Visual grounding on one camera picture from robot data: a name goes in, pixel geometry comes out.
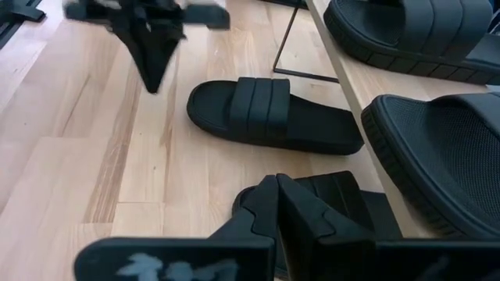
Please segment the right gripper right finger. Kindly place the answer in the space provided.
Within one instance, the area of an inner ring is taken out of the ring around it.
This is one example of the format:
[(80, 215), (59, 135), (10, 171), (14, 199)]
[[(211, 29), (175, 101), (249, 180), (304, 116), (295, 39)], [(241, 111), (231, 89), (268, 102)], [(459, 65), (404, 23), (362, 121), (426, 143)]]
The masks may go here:
[(500, 281), (500, 240), (404, 238), (386, 196), (350, 173), (277, 181), (292, 281)]

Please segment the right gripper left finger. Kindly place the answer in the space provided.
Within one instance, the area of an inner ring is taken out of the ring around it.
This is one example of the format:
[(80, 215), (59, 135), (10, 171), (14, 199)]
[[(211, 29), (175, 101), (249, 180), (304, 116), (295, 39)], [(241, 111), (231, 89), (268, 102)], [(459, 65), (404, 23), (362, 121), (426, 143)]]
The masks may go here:
[(76, 281), (273, 281), (279, 184), (265, 176), (207, 238), (111, 237), (77, 255)]

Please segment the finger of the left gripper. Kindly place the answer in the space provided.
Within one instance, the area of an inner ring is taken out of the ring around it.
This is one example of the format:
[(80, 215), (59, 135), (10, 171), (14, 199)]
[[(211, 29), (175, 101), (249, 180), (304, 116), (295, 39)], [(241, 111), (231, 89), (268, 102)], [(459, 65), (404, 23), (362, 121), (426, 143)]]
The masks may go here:
[(181, 24), (172, 23), (165, 26), (157, 26), (152, 31), (154, 48), (150, 53), (152, 56), (151, 93), (156, 93), (158, 91), (163, 75), (166, 72), (166, 67), (179, 45), (179, 42), (184, 38), (184, 28)]
[(116, 24), (112, 26), (112, 31), (126, 45), (147, 91), (154, 92), (153, 64), (141, 28), (134, 25)]

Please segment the black rubber slide sandal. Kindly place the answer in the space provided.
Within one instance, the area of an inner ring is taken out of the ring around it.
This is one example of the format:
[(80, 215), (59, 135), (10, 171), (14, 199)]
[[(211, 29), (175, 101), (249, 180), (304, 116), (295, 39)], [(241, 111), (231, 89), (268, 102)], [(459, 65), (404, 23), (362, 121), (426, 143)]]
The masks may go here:
[(396, 73), (500, 86), (488, 0), (330, 0), (325, 25), (345, 53)]
[[(402, 281), (396, 261), (375, 255), (369, 243), (402, 234), (384, 194), (360, 190), (349, 171), (291, 179), (275, 175), (279, 187), (286, 183), (296, 198), (288, 211), (291, 224), (277, 230), (274, 278), (287, 281)], [(255, 187), (235, 198), (232, 214)]]
[(187, 113), (200, 129), (239, 143), (326, 155), (352, 155), (364, 145), (350, 111), (293, 95), (288, 79), (204, 82)]
[(385, 172), (433, 231), (500, 238), (500, 92), (384, 94), (361, 120)]

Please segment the wooden shelf board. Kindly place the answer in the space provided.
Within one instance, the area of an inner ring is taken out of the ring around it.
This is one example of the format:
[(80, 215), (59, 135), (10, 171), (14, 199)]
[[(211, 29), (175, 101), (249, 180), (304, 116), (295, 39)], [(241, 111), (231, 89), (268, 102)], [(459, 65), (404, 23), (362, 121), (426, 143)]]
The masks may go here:
[(392, 211), (402, 232), (410, 237), (443, 236), (433, 231), (417, 210), (403, 197), (385, 172), (372, 149), (363, 129), (361, 114), (373, 99), (392, 94), (420, 101), (431, 101), (445, 95), (488, 93), (493, 85), (468, 84), (426, 76), (414, 76), (379, 69), (354, 59), (337, 44), (328, 31), (323, 14), (330, 0), (308, 0), (309, 9), (328, 51), (332, 66), (362, 132), (367, 150), (376, 169), (378, 179), (388, 197)]

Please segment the black table edge rail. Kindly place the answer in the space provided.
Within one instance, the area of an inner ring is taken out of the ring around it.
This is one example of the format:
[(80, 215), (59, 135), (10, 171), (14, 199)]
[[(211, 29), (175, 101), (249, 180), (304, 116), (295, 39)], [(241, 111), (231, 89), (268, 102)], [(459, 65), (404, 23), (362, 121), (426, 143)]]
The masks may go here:
[(40, 23), (45, 13), (37, 8), (41, 0), (0, 0), (0, 50), (24, 21)]

